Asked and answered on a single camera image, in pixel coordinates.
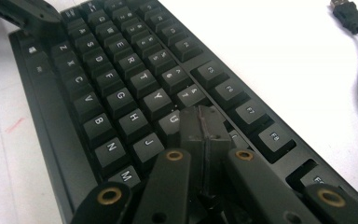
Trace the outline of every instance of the black keycap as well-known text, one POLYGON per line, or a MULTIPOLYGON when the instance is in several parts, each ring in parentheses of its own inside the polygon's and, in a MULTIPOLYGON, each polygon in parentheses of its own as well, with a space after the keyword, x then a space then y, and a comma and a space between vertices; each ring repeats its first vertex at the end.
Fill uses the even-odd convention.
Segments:
POLYGON ((296 146, 296 142, 277 123, 261 132, 254 143, 270 163, 274 163, 296 146))
POLYGON ((130 188, 133 188, 141 183, 141 179, 131 165, 110 177, 109 181, 122 183, 130 188))
POLYGON ((176 94, 177 104, 179 108, 183 109, 193 105, 207 105, 209 104, 208 98, 200 90, 200 88, 193 84, 183 91, 176 94))
POLYGON ((95 148, 95 155, 104 176, 113 173, 130 162, 130 156, 116 137, 95 148))
POLYGON ((158 76, 176 66, 176 61, 166 49, 147 57, 146 65, 153 75, 158 76))
POLYGON ((118 76, 118 73, 115 69, 109 70, 108 72, 98 76, 96 79, 96 84, 102 97, 106 97, 115 91, 124 88, 124 82, 118 76))
POLYGON ((126 37, 131 44, 134 44, 147 35, 150 35, 150 33, 142 22, 137 22, 124 30, 124 37, 126 37))
POLYGON ((228 79, 227 74, 224 73, 223 69, 217 65, 215 61, 210 61, 193 70, 191 74, 193 74, 201 86, 206 90, 209 90, 228 79))
POLYGON ((164 149, 156 134, 151 133, 133 145, 134 159, 142 170, 147 170, 152 167, 157 155, 164 149))
POLYGON ((144 21, 147 21, 151 16, 158 14, 161 11, 158 2, 149 2, 139 6, 137 12, 144 21))
POLYGON ((128 80, 130 77, 144 71, 145 65, 137 54, 133 53, 118 61, 117 69, 119 74, 128 80))
POLYGON ((141 58, 147 58, 152 53, 156 53, 162 49, 157 39, 153 35, 148 35, 141 40, 136 41, 135 51, 141 58))
POLYGON ((56 57, 58 57, 58 56, 60 56, 60 55, 62 55, 62 54, 64 54, 64 53, 66 53, 66 52, 69 52, 69 51, 71 51, 72 50, 72 47, 71 47, 71 45, 69 44, 69 42, 68 41, 64 41, 64 42, 62 42, 62 43, 60 43, 60 44, 58 44, 58 45, 56 45, 56 46, 53 46, 52 48, 51 48, 51 56, 53 57, 53 58, 56 58, 56 57))
POLYGON ((118 121, 125 142, 131 143, 151 132, 151 127, 140 109, 131 111, 118 121))
POLYGON ((167 147, 179 147, 179 110, 160 119, 157 123, 158 136, 167 147))
POLYGON ((253 100, 240 105, 230 115, 244 133, 251 133, 269 120, 263 107, 253 100))
POLYGON ((175 66, 173 69, 163 73, 158 77, 158 80, 169 95, 176 94, 193 83, 180 66, 175 66))
POLYGON ((232 78, 213 88, 211 95, 223 109, 229 109, 248 98, 241 84, 232 78))
POLYGON ((76 39, 75 47, 77 51, 83 55, 87 52, 97 49, 100 47, 100 44, 98 43, 97 39, 95 39, 94 35, 89 34, 76 39))
POLYGON ((152 121, 167 115, 173 109, 173 103, 163 89, 159 89, 147 95, 142 100, 141 106, 145 110, 149 120, 152 121))
POLYGON ((111 139, 116 131, 105 114, 101 114, 83 124, 89 141, 89 147, 94 149, 111 139))
POLYGON ((185 29, 178 23, 162 29, 158 36, 168 47, 187 37, 185 29))
POLYGON ((74 101, 75 112, 80 123, 103 113, 103 107, 94 92, 90 92, 74 101))
POLYGON ((151 16, 147 21, 147 24, 154 32, 159 32, 163 28, 173 24, 171 17, 164 11, 151 16))
POLYGON ((229 136, 231 137, 231 148, 246 149, 249 147, 249 144, 238 134, 237 131, 231 131, 229 136))
POLYGON ((109 105, 108 109, 113 119, 119 119, 137 107, 127 88, 108 95, 106 102, 109 105))
POLYGON ((107 53, 114 63, 133 54, 132 47, 126 39, 119 39, 118 41, 109 44, 108 48, 107 53))
POLYGON ((72 51, 64 53, 56 58, 54 62, 60 73, 66 73, 71 69, 81 66, 76 55, 72 51))
POLYGON ((191 37, 172 45, 171 50, 182 63, 202 53, 199 44, 191 37))
POLYGON ((147 94, 157 90, 159 84, 149 70, 144 70, 142 73, 133 76, 130 79, 129 88, 132 95, 139 100, 147 94))

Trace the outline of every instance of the mechanical keyboard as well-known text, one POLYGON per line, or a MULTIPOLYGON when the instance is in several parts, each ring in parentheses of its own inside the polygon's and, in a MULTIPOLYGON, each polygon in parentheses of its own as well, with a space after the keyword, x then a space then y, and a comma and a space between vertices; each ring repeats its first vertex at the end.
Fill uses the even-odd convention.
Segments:
POLYGON ((220 112, 232 147, 261 155, 300 193, 358 193, 158 1, 89 1, 61 13, 67 37, 10 43, 62 219, 104 181, 142 191, 156 156, 179 147, 179 113, 220 112))

